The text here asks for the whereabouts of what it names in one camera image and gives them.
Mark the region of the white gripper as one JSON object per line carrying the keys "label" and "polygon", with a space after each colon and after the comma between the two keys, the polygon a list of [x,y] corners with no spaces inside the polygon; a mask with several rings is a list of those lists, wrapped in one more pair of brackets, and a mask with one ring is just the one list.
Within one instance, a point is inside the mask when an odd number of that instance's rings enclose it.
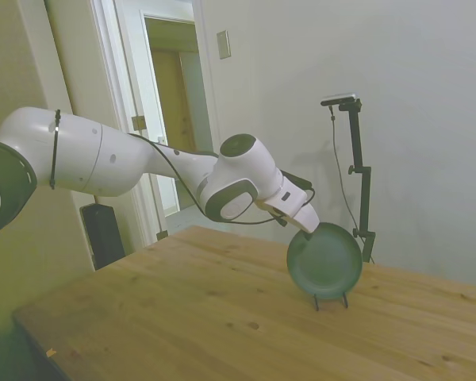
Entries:
{"label": "white gripper", "polygon": [[304,191],[280,191],[273,197],[256,200],[255,205],[273,217],[306,232],[306,239],[311,241],[320,218],[310,203],[305,204],[307,201],[308,197]]}

